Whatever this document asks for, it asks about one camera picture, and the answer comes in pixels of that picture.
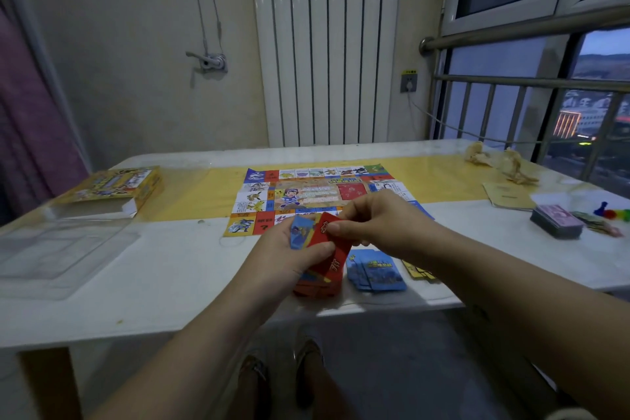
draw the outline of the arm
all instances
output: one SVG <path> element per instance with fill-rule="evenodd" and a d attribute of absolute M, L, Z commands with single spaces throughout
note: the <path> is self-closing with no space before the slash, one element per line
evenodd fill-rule
<path fill-rule="evenodd" d="M 630 418 L 630 304 L 437 224 L 390 191 L 328 232 L 428 269 L 600 420 Z"/>
<path fill-rule="evenodd" d="M 180 419 L 203 413 L 209 393 L 221 389 L 239 348 L 287 297 L 301 274 L 334 251 L 332 243 L 292 250 L 291 221 L 261 236 L 221 294 L 91 419 Z"/>

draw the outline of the floor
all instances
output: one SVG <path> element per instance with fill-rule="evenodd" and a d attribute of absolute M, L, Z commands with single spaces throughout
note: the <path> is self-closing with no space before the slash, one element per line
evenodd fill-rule
<path fill-rule="evenodd" d="M 264 328 L 274 395 L 272 418 L 310 418 L 294 401 L 292 342 L 296 325 Z M 479 352 L 442 312 L 371 313 L 316 324 L 328 369 L 364 419 L 504 420 L 529 418 L 513 399 L 497 394 Z M 169 336 L 71 348 L 85 415 L 151 358 Z M 208 418 L 222 418 L 236 384 Z M 0 355 L 0 418 L 36 419 L 10 352 Z"/>

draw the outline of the white wall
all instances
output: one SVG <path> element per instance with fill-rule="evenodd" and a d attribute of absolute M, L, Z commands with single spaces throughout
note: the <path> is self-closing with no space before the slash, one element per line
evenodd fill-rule
<path fill-rule="evenodd" d="M 229 73 L 202 75 L 196 0 L 28 0 L 94 168 L 267 146 L 253 0 L 217 0 Z M 201 0 L 219 51 L 212 0 Z"/>
<path fill-rule="evenodd" d="M 410 96 L 416 105 L 427 109 L 431 68 L 429 59 L 418 53 L 418 45 L 424 37 L 437 37 L 441 8 L 442 0 L 398 0 L 388 141 L 411 141 L 425 136 L 426 116 L 413 106 L 409 108 L 407 95 L 400 93 L 400 77 L 404 70 L 418 70 L 418 89 Z"/>

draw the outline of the metal railing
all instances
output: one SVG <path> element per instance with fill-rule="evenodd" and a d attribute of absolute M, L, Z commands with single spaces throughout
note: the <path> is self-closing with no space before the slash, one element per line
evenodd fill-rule
<path fill-rule="evenodd" d="M 566 90 L 589 90 L 594 92 L 605 92 L 612 94 L 610 104 L 603 117 L 602 124 L 594 138 L 588 159 L 585 161 L 583 169 L 580 172 L 579 179 L 588 180 L 599 156 L 603 153 L 606 145 L 611 141 L 630 141 L 630 136 L 614 137 L 610 136 L 615 119 L 626 94 L 630 94 L 630 83 L 617 82 L 612 80 L 584 80 L 584 79 L 568 79 L 568 78 L 533 78 L 533 77 L 507 77 L 507 76 L 473 76 L 473 75 L 451 75 L 441 74 L 439 70 L 440 51 L 449 50 L 462 46 L 471 46 L 478 44 L 489 44 L 502 41 L 523 40 L 533 37 L 542 37 L 549 35 L 564 35 L 573 33 L 590 32 L 594 30 L 613 29 L 619 26 L 630 25 L 630 7 L 614 7 L 612 9 L 599 9 L 565 15 L 560 17 L 545 17 L 525 22 L 517 22 L 515 24 L 507 24 L 500 27 L 490 27 L 478 31 L 465 32 L 462 34 L 449 35 L 439 37 L 438 39 L 426 38 L 420 43 L 419 51 L 423 56 L 433 56 L 433 76 L 431 79 L 431 88 L 429 93 L 429 109 L 422 110 L 430 120 L 426 123 L 427 138 L 430 138 L 435 125 L 437 125 L 439 137 L 444 136 L 445 128 L 455 129 L 457 137 L 461 138 L 464 133 L 477 137 L 479 141 L 493 141 L 504 144 L 505 148 L 515 144 L 540 145 L 536 162 L 541 163 L 544 160 L 550 144 L 552 143 L 576 143 L 575 139 L 553 139 L 554 123 L 561 110 L 563 94 Z M 449 105 L 451 103 L 451 94 L 453 83 L 465 83 L 466 90 L 462 101 L 462 109 L 457 127 L 446 123 L 449 114 Z M 464 122 L 466 113 L 468 112 L 469 98 L 471 87 L 475 83 L 487 84 L 490 86 L 488 97 L 481 122 L 481 128 L 478 133 L 471 133 L 464 130 Z M 508 129 L 507 139 L 496 139 L 486 136 L 490 113 L 494 103 L 494 93 L 497 85 L 506 85 L 519 87 L 518 94 L 510 127 Z M 544 135 L 540 139 L 529 141 L 518 141 L 515 139 L 518 121 L 523 110 L 525 93 L 527 88 L 540 88 L 556 90 L 555 98 L 550 98 L 553 103 L 549 116 L 547 118 L 547 127 Z M 440 113 L 434 115 L 435 98 L 437 93 L 442 94 L 442 106 Z"/>

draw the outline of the clear plastic box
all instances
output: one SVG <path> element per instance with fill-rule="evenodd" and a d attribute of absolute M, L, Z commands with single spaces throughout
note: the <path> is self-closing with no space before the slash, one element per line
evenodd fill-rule
<path fill-rule="evenodd" d="M 0 236 L 0 297 L 69 297 L 138 238 L 130 220 L 56 220 Z"/>

